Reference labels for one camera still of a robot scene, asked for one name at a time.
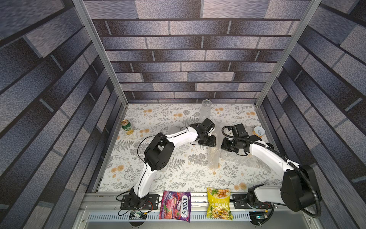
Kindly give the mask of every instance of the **mounting plate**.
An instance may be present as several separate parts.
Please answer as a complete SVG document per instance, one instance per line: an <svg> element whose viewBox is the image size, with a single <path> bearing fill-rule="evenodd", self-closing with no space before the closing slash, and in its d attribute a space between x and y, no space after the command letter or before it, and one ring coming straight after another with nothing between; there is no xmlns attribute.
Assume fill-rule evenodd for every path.
<svg viewBox="0 0 366 229"><path fill-rule="evenodd" d="M147 202L147 200L150 201L151 204L153 205L153 210L158 209L158 206L159 206L159 195L158 194L146 195L145 198L146 198L145 205L141 209L151 210L151 205L149 202ZM133 206L133 203L132 203L130 195L128 195L128 194L124 195L122 197L121 209L128 210L131 206Z"/></svg>
<svg viewBox="0 0 366 229"><path fill-rule="evenodd" d="M232 196L233 200L241 200L241 199L245 198L247 196L247 194L232 194L231 196ZM261 209L261 208L262 209L270 209L270 208L272 208L272 204L270 202L268 202L268 203L267 202L265 202L265 203L261 202L261 203L259 203L258 206L252 207L248 204L247 199L242 200L242 201L234 202L233 204L234 204L235 209L257 209L257 208L258 209Z"/></svg>

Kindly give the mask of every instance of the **purple candy bag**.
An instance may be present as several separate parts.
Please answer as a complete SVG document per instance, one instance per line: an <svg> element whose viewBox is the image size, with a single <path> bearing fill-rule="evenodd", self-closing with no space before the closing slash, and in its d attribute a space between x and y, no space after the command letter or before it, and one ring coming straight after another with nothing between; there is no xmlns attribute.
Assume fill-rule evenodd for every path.
<svg viewBox="0 0 366 229"><path fill-rule="evenodd" d="M159 219L179 219L190 222L191 193L164 191Z"/></svg>

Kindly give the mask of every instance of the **floor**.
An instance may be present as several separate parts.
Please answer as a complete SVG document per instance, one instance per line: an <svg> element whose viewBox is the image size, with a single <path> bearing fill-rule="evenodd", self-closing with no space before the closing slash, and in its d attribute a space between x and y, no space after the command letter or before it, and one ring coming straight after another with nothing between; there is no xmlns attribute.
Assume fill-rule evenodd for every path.
<svg viewBox="0 0 366 229"><path fill-rule="evenodd" d="M120 130L98 191L129 190L143 167L137 156L141 140L159 132L175 133L182 126L198 122L200 107L200 104L129 104L125 119L131 122L134 132L127 135L126 131ZM243 123L247 132L261 125L252 104L212 104L210 119L218 126ZM141 156L152 139L141 144ZM176 148L167 166L156 175L150 190L206 192L211 186L244 192L257 184L282 183L273 170L251 154L240 157L223 153L219 167L211 170L207 167L208 150L208 147L188 143Z"/></svg>

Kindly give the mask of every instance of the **yellow snack bag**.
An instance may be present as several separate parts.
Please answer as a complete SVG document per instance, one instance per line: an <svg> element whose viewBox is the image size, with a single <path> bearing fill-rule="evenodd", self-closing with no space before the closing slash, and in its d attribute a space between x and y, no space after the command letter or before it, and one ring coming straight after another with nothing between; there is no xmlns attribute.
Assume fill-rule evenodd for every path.
<svg viewBox="0 0 366 229"><path fill-rule="evenodd" d="M230 190L207 188L208 209L206 217L234 220L230 211Z"/></svg>

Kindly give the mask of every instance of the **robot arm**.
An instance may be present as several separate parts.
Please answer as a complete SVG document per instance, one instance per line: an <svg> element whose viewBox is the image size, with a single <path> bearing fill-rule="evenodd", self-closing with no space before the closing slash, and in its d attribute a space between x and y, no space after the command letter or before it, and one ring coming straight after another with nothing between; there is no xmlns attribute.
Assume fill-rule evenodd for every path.
<svg viewBox="0 0 366 229"><path fill-rule="evenodd" d="M214 123L207 118L202 123L191 124L175 134L158 133L145 150L144 168L138 182L130 190L134 207L139 209L144 206L145 196L149 193L156 173L167 165L176 147L196 140L201 145L215 147L216 137L211 135L214 128Z"/></svg>
<svg viewBox="0 0 366 229"><path fill-rule="evenodd" d="M232 135L226 134L225 128L228 128L231 131L229 134ZM227 136L221 145L222 149L235 153L238 153L239 149L243 149L244 156L251 153L283 178L281 186L256 185L249 188L247 197L251 206L262 202L272 202L285 204L291 210L299 211L314 203L319 205L320 190L314 170L310 166L300 166L298 163L276 154L273 147L268 146L261 138L256 135L249 136L243 124L226 126L222 129L222 133ZM306 176L305 179L300 176L300 173Z"/></svg>

